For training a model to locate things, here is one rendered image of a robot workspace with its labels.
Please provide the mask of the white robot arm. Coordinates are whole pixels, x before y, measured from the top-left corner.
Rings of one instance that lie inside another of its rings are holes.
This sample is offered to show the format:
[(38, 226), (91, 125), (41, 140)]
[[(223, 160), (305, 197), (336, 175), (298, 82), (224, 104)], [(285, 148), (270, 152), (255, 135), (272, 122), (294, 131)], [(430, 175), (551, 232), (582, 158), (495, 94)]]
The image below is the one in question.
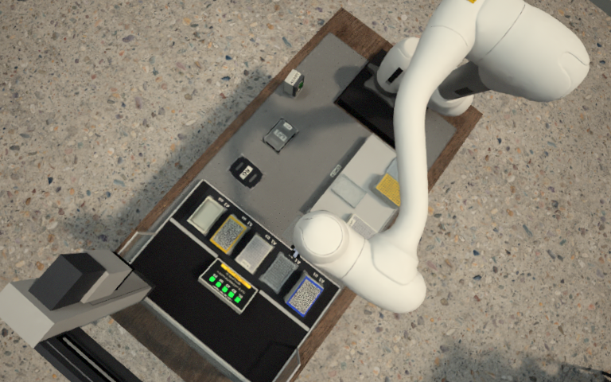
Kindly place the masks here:
[(490, 90), (548, 103), (571, 93), (589, 63), (571, 30), (523, 0), (442, 0), (420, 38), (401, 40), (379, 67), (367, 66), (373, 75), (364, 87), (394, 108), (395, 223), (366, 239), (332, 212), (308, 212), (294, 227), (297, 252), (382, 309), (416, 310), (426, 296), (416, 252), (428, 212), (426, 107), (457, 116), (473, 94)]

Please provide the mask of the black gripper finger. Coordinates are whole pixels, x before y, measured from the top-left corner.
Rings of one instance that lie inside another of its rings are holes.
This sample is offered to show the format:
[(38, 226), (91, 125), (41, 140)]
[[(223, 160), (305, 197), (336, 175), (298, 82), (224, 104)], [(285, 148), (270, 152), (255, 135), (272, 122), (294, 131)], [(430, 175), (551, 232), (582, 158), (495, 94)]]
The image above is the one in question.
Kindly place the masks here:
[(296, 259), (299, 259), (300, 255), (298, 254), (297, 250), (295, 249), (295, 246), (292, 245), (290, 248), (292, 249), (292, 251), (289, 252), (289, 255), (293, 258), (295, 257)]

